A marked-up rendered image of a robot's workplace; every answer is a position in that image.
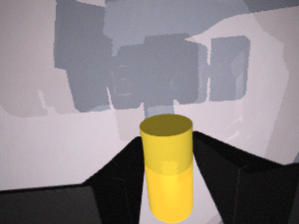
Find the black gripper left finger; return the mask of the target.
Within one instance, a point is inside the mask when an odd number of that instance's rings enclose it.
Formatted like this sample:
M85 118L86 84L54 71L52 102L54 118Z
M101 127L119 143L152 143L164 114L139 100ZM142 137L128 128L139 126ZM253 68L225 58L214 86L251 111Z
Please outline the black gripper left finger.
M136 136L82 184L0 190L0 224L140 224L144 176Z

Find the yellow cylinder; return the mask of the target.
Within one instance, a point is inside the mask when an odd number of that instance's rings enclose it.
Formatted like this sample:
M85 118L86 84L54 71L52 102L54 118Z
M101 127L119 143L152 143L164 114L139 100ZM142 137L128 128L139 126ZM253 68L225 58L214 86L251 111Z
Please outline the yellow cylinder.
M193 123L173 113L140 124L149 209L165 222L179 222L193 209Z

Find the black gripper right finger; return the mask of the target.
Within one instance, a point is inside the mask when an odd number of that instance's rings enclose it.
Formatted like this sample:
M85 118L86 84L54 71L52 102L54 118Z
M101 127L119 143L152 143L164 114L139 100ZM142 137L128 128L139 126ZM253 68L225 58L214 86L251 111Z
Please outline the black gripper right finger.
M282 165L199 131L192 151L223 224L299 224L299 162Z

